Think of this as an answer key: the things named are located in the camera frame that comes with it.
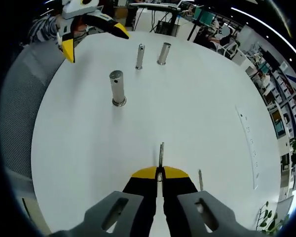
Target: striped shirt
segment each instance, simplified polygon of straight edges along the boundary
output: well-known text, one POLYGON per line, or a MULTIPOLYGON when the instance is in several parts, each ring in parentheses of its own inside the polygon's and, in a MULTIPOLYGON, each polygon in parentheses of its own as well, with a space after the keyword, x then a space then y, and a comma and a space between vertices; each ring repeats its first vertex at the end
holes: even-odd
POLYGON ((34 20, 28 33, 29 43, 57 39, 57 16, 46 15, 34 20))

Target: computer monitor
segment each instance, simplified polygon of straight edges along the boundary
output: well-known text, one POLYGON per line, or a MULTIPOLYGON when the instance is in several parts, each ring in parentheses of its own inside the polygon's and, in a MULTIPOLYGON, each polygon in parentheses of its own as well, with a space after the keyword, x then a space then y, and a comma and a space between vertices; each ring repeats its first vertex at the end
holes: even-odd
MULTIPOLYGON (((193 19, 197 20, 199 14, 201 14, 201 12, 202 12, 202 9, 197 7, 195 9, 193 19)), ((202 15, 201 15, 201 18, 199 19, 199 22, 206 25, 206 26, 210 26, 213 19, 214 19, 214 17, 215 17, 214 14, 212 14, 211 12, 203 11, 202 15)))

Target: cable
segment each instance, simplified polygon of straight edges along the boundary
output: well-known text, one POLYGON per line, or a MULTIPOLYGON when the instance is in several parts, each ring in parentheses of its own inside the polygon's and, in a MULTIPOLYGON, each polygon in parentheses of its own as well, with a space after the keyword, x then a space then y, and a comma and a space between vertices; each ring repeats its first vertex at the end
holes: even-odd
POLYGON ((155 22, 155 18, 154 18, 154 14, 156 13, 156 11, 151 11, 151 28, 153 29, 153 26, 154 26, 154 22, 155 22))
MULTIPOLYGON (((163 20, 165 17, 167 17, 168 14, 169 14, 169 13, 167 12, 167 13, 163 16, 163 18, 160 20, 160 22, 162 22, 162 20, 163 20)), ((158 26, 158 24, 155 25, 155 27, 153 27, 153 28, 149 31, 149 33, 152 32, 157 26, 158 26)))
POLYGON ((138 24, 138 22, 139 22, 139 18, 140 18, 140 16, 142 15, 142 12, 143 12, 143 11, 144 11, 144 8, 143 8, 143 10, 140 12, 140 14, 139 14, 139 17, 138 17, 137 23, 135 24, 135 27, 134 27, 134 31, 136 30, 137 24, 138 24))
POLYGON ((178 32, 178 28, 179 28, 179 20, 180 20, 180 16, 178 17, 178 23, 177 23, 177 28, 176 28, 176 34, 174 35, 174 37, 177 36, 177 32, 178 32))
POLYGON ((156 11, 153 12, 153 25, 156 22, 156 11))

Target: shelf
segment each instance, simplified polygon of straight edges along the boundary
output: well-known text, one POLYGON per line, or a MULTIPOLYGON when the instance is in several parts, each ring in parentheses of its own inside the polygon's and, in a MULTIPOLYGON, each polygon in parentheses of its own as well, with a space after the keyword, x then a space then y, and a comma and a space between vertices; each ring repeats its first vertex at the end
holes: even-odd
POLYGON ((295 104, 295 102, 294 102, 293 99, 291 99, 291 100, 289 101, 289 104, 290 104, 291 108, 293 108, 294 106, 296 106, 296 104, 295 104))

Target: office desk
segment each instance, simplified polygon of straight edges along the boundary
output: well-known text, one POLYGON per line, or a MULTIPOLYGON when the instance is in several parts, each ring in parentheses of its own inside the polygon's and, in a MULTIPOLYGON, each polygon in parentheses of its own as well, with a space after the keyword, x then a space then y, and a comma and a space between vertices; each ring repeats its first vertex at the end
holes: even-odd
MULTIPOLYGON (((51 231, 79 224, 85 211, 122 191, 137 170, 163 164, 187 172, 229 206, 237 221, 255 227, 259 208, 275 212, 280 187, 276 135, 268 111, 236 64, 197 44, 171 36, 131 32, 129 40, 107 33, 86 37, 65 61, 38 111, 32 140, 37 201, 51 231), (166 65, 157 64, 164 42, 166 65), (136 70, 138 45, 146 46, 136 70), (124 73, 125 106, 112 105, 109 74, 124 73), (235 106, 250 121, 260 162, 253 189, 252 163, 235 106)), ((163 198, 150 232, 167 237, 163 198)))
MULTIPOLYGON (((167 14, 167 13, 162 12, 162 11, 156 11, 154 13, 154 11, 152 11, 152 10, 148 10, 146 8, 145 9, 139 8, 137 10, 136 19, 135 19, 135 25, 137 25, 135 30, 149 32, 152 29, 152 25, 156 26, 158 24, 158 21, 161 21, 161 19, 165 16, 165 14, 167 14)), ((172 17, 172 14, 168 13, 168 15, 162 21, 169 22, 171 17, 172 17)), ((184 19, 183 17, 180 17, 180 19, 179 18, 176 19, 175 25, 179 25, 179 27, 177 30, 176 30, 176 27, 174 27, 172 35, 173 36, 176 35, 176 37, 179 39, 187 40, 187 38, 194 26, 194 23, 184 19)), ((199 29, 200 29, 200 27, 196 26, 196 28, 189 40, 190 42, 194 41, 199 29)))

